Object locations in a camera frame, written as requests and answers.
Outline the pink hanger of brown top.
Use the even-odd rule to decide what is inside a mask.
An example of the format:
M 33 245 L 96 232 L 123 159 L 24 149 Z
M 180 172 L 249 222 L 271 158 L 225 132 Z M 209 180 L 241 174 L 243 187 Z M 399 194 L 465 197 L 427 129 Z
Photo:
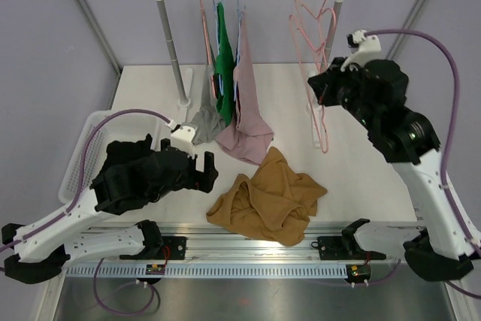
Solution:
M 329 136 L 328 128 L 325 123 L 325 107 L 318 104 L 313 90 L 307 84 L 308 71 L 303 62 L 301 44 L 298 40 L 298 36 L 300 35 L 301 39 L 307 45 L 307 49 L 310 51 L 316 70 L 315 75 L 321 74 L 317 71 L 313 59 L 313 51 L 316 45 L 307 34 L 303 13 L 308 14 L 313 20 L 315 20 L 318 11 L 311 10 L 302 0 L 294 0 L 294 13 L 289 16 L 289 31 L 291 32 L 296 56 L 298 58 L 298 65 L 303 79 L 305 94 L 307 96 L 307 111 L 310 115 L 310 123 L 313 131 L 313 146 L 318 148 L 323 154 L 326 154 L 329 151 Z

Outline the pink hanger of black top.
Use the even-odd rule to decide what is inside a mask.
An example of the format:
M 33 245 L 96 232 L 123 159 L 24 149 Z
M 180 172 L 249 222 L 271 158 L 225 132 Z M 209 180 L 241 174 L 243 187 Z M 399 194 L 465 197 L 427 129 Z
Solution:
M 314 47 L 313 59 L 319 73 L 325 71 L 329 64 L 332 36 L 337 27 L 337 15 L 333 7 L 323 0 L 322 5 L 315 16 L 319 44 Z

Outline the brown tank top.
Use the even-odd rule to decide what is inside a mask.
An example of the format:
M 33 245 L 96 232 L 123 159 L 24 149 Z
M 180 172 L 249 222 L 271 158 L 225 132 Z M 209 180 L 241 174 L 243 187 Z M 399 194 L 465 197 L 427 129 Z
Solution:
M 293 247 L 304 240 L 317 202 L 327 193 L 308 174 L 294 172 L 284 155 L 271 147 L 255 174 L 239 174 L 206 219 L 234 234 Z

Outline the black tank top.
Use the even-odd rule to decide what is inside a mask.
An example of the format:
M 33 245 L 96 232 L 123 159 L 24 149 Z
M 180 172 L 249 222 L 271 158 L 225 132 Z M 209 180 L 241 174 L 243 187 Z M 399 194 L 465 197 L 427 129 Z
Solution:
M 153 153 L 151 145 L 153 137 L 147 134 L 145 139 L 136 142 L 133 141 L 113 141 L 108 144 L 106 149 L 107 158 L 104 161 L 98 175 L 90 184 L 90 189 L 94 186 L 94 181 L 97 180 L 109 168 L 115 165 L 124 165 L 129 162 L 149 156 Z

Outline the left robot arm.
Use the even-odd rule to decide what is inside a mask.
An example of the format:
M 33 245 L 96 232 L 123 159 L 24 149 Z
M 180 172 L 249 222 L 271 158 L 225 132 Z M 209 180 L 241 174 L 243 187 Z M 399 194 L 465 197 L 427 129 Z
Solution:
M 109 155 L 103 169 L 72 201 L 42 220 L 27 226 L 2 227 L 2 243 L 13 250 L 1 270 L 24 284 L 43 283 L 79 262 L 115 256 L 120 259 L 154 259 L 164 247 L 156 222 L 137 221 L 117 232 L 88 235 L 91 226 L 140 210 L 170 192 L 193 189 L 209 193 L 219 172 L 212 152 L 204 154 L 204 169 L 190 156 L 166 141 L 159 151 L 134 157 Z

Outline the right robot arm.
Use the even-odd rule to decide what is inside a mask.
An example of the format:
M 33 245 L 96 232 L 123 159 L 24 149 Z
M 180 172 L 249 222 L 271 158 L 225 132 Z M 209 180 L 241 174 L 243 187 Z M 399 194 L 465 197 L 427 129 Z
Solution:
M 389 163 L 418 206 L 425 227 L 403 229 L 378 226 L 368 219 L 348 225 L 341 234 L 341 249 L 350 258 L 381 253 L 404 260 L 423 280 L 460 280 L 473 270 L 478 232 L 468 238 L 457 217 L 459 205 L 446 195 L 441 180 L 440 141 L 429 120 L 406 107 L 409 77 L 400 66 L 375 59 L 360 66 L 334 59 L 327 71 L 307 81 L 316 100 L 326 107 L 341 106 L 368 132 L 368 140 Z

